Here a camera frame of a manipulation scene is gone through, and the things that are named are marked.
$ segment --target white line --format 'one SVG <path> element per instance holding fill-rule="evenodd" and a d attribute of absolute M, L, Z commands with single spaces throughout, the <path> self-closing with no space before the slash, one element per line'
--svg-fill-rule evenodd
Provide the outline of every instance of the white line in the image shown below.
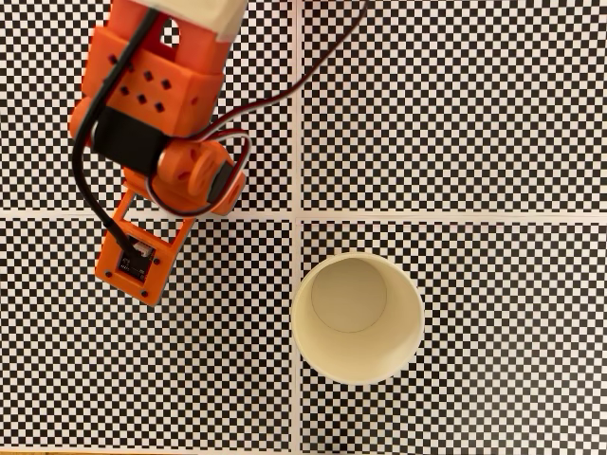
<path fill-rule="evenodd" d="M 304 70 L 302 69 L 302 15 L 304 9 L 304 1 L 303 0 L 295 0 L 293 2 L 292 13 L 295 15 L 293 21 L 293 27 L 295 28 L 294 34 L 294 52 L 293 59 L 295 63 L 293 64 L 293 83 L 295 83 Z M 298 90 L 297 93 L 293 95 L 293 121 L 292 121 L 292 147 L 291 151 L 291 208 L 295 216 L 302 209 L 302 186 L 301 186 L 301 160 L 300 153 L 302 151 L 302 90 Z"/>
<path fill-rule="evenodd" d="M 112 453 L 112 454 L 158 454 L 158 455 L 286 455 L 287 452 L 278 452 L 276 450 L 154 450 L 149 448 L 129 449 L 129 448 L 90 448 L 90 447 L 56 447 L 56 446 L 32 446 L 32 447 L 0 447 L 0 453 Z"/>
<path fill-rule="evenodd" d="M 295 0 L 293 2 L 294 14 L 293 26 L 294 33 L 294 53 L 295 63 L 293 64 L 293 80 L 296 81 L 303 73 L 302 69 L 302 18 L 304 14 L 304 0 Z M 293 142 L 291 151 L 291 302 L 295 297 L 295 292 L 299 288 L 301 281 L 301 224 L 297 216 L 302 211 L 302 193 L 301 193 L 301 160 L 302 151 L 302 90 L 299 90 L 293 97 Z M 291 334 L 291 453 L 297 454 L 301 451 L 301 403 L 300 403 L 300 353 L 295 345 L 295 340 Z"/>
<path fill-rule="evenodd" d="M 92 210 L 0 210 L 0 219 L 70 219 L 95 218 Z M 127 219 L 178 219 L 162 210 L 130 210 Z M 319 220 L 319 221 L 412 221 L 412 222 L 511 222 L 511 223 L 599 223 L 607 224 L 607 212 L 491 212 L 491 211 L 337 211 L 337 210 L 266 210 L 233 211 L 227 216 L 208 215 L 201 220 Z"/>
<path fill-rule="evenodd" d="M 302 220 L 320 221 L 398 221 L 445 223 L 607 223 L 607 212 L 458 212 L 458 211 L 306 211 Z"/>
<path fill-rule="evenodd" d="M 302 280 L 302 224 L 291 222 L 291 302 Z M 300 352 L 291 334 L 291 452 L 300 453 L 301 445 L 301 402 L 300 402 Z"/>
<path fill-rule="evenodd" d="M 227 216 L 208 215 L 200 218 L 212 220 L 289 220 L 293 213 L 289 210 L 280 211 L 232 211 Z M 70 219 L 70 218 L 97 218 L 97 215 L 91 209 L 81 210 L 0 210 L 0 219 Z M 127 219 L 149 219 L 149 220 L 172 220 L 179 219 L 168 214 L 164 210 L 154 209 L 130 209 L 127 212 Z"/>

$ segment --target cup rim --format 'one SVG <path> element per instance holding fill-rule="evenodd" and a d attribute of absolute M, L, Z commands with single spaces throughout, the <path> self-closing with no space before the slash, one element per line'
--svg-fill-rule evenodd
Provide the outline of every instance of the cup rim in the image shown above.
<path fill-rule="evenodd" d="M 420 318 L 421 318 L 421 320 L 419 321 L 420 330 L 419 330 L 419 334 L 417 337 L 417 347 L 415 348 L 413 354 L 409 358 L 406 358 L 405 361 L 397 369 L 394 369 L 392 372 L 390 372 L 388 374 L 384 374 L 379 377 L 371 378 L 371 379 L 365 380 L 365 381 L 349 381 L 349 380 L 339 379 L 338 377 L 325 371 L 324 369 L 319 368 L 319 366 L 316 365 L 313 361 L 310 361 L 309 356 L 306 355 L 306 353 L 302 349 L 302 344 L 299 340 L 297 331 L 295 330 L 295 324 L 293 323 L 293 319 L 294 319 L 293 316 L 294 316 L 294 313 L 297 311 L 296 307 L 298 306 L 297 302 L 300 300 L 299 297 L 301 296 L 303 290 L 307 287 L 309 282 L 312 281 L 314 279 L 314 277 L 316 277 L 316 275 L 318 275 L 318 273 L 322 269 L 326 268 L 330 264 L 334 264 L 334 263 L 337 263 L 339 261 L 343 261 L 346 259 L 369 259 L 372 261 L 381 262 L 381 263 L 389 265 L 393 270 L 397 271 L 405 279 L 405 282 L 413 289 L 415 295 L 417 296 L 417 304 L 419 305 L 419 309 L 420 309 L 420 312 L 419 312 Z M 398 265 L 396 265 L 392 261 L 384 258 L 383 256 L 379 256 L 377 254 L 372 254 L 372 253 L 367 253 L 367 252 L 361 252 L 361 251 L 353 251 L 353 252 L 335 254 L 335 255 L 332 255 L 332 256 L 326 258 L 324 261 L 316 264 L 316 266 L 314 266 L 314 268 L 312 268 L 312 270 L 310 270 L 307 273 L 307 275 L 303 278 L 303 280 L 300 282 L 297 292 L 295 292 L 295 294 L 294 294 L 293 302 L 291 302 L 289 318 L 290 318 L 290 323 L 291 323 L 291 332 L 293 333 L 293 339 L 295 340 L 297 349 L 299 350 L 303 359 L 305 359 L 305 361 L 310 365 L 310 367 L 312 367 L 314 370 L 316 370 L 318 373 L 322 374 L 323 376 L 328 377 L 332 381 L 338 382 L 340 384 L 352 385 L 352 386 L 377 384 L 379 382 L 385 381 L 386 379 L 393 377 L 397 373 L 404 370 L 404 368 L 415 358 L 415 356 L 417 354 L 417 350 L 419 349 L 419 346 L 421 345 L 421 341 L 424 338 L 425 329 L 426 329 L 424 301 L 421 298 L 419 289 L 414 284 L 411 277 L 407 273 L 405 273 L 405 271 L 402 268 L 400 268 Z"/>

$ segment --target checkerboard mat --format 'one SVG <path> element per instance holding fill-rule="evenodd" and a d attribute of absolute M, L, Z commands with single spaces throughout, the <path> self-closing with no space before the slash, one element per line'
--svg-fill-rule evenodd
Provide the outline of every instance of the checkerboard mat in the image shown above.
<path fill-rule="evenodd" d="M 607 227 L 306 223 L 307 273 L 367 251 L 416 282 L 416 358 L 374 386 L 302 367 L 302 450 L 605 454 Z"/>
<path fill-rule="evenodd" d="M 305 67 L 361 4 L 303 2 Z M 303 208 L 607 210 L 606 40 L 602 0 L 373 1 L 303 90 Z"/>
<path fill-rule="evenodd" d="M 288 87 L 292 24 L 288 2 L 252 0 L 232 48 L 216 114 Z M 91 28 L 109 1 L 4 0 L 0 4 L 0 165 L 2 209 L 83 209 L 71 176 L 68 116 L 82 97 Z M 178 43 L 178 30 L 165 39 Z M 239 118 L 254 140 L 248 185 L 237 208 L 289 204 L 290 101 Z M 237 155 L 240 144 L 236 144 Z M 86 154 L 86 176 L 107 209 L 123 192 L 120 168 Z M 142 207 L 151 207 L 145 203 Z"/>
<path fill-rule="evenodd" d="M 288 450 L 289 231 L 199 222 L 150 308 L 92 277 L 99 222 L 0 221 L 0 446 Z"/>

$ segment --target orange robotic arm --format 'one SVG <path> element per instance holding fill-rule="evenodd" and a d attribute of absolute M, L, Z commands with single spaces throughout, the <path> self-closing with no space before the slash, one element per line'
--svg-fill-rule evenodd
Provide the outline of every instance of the orange robotic arm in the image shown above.
<path fill-rule="evenodd" d="M 245 186 L 250 138 L 242 130 L 222 128 L 244 112 L 295 93 L 354 31 L 369 3 L 289 89 L 209 124 L 247 1 L 113 0 L 107 24 L 93 33 L 83 99 L 69 125 L 74 178 L 108 231 L 96 276 L 150 305 L 159 302 L 194 219 L 208 212 L 228 214 Z M 169 17 L 179 25 L 177 48 L 160 42 Z M 220 144 L 229 137 L 245 140 L 237 162 Z M 113 217 L 85 182 L 85 146 L 122 166 L 126 192 Z M 183 218 L 171 243 L 124 219 L 137 194 Z"/>

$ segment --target white cup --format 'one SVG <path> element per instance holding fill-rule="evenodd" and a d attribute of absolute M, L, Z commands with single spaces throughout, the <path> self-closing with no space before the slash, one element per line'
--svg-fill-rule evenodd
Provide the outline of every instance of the white cup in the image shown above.
<path fill-rule="evenodd" d="M 424 333 L 424 303 L 390 261 L 345 253 L 318 264 L 302 281 L 291 326 L 303 358 L 343 384 L 374 384 L 400 372 Z"/>

